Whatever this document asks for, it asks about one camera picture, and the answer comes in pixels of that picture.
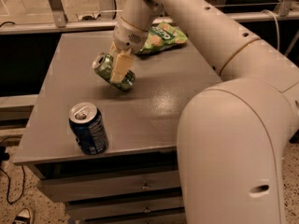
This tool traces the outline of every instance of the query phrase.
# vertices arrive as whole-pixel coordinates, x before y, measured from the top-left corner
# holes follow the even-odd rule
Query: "drawer knob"
[[[144,209],[144,211],[143,211],[144,213],[150,213],[151,212],[151,210],[148,208],[148,207],[146,207],[146,209]]]
[[[144,182],[143,187],[141,189],[150,190],[150,188],[151,188],[151,186],[149,186],[147,182]]]

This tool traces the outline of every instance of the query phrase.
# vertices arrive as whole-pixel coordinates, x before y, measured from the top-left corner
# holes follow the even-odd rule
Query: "chip bag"
[[[149,36],[143,48],[137,54],[151,54],[169,49],[188,40],[178,28],[161,22],[156,27],[149,28]]]

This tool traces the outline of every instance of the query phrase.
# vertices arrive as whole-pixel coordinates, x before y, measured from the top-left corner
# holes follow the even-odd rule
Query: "tilted can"
[[[103,52],[95,58],[93,61],[93,70],[98,76],[121,91],[129,91],[135,81],[135,74],[129,70],[121,83],[110,82],[113,70],[113,56],[109,53]]]
[[[92,103],[80,103],[69,111],[69,125],[85,154],[98,154],[107,148],[107,135],[100,110]]]

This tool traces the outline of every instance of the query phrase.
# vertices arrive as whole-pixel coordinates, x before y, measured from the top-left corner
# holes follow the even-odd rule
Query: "desk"
[[[112,31],[64,34],[56,49],[14,163],[40,178],[39,189],[88,223],[184,221],[176,154],[185,105],[221,82],[191,42],[135,58],[134,86],[122,92],[92,69]],[[81,102],[101,111],[108,148],[88,156],[68,125]]]

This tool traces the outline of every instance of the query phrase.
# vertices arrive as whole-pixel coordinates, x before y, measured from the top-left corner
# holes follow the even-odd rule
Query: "green can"
[[[129,70],[125,75],[121,83],[110,82],[112,70],[113,70],[113,56],[108,53],[101,53],[93,62],[94,72],[104,79],[110,85],[118,88],[121,91],[129,91],[135,81],[135,74]]]

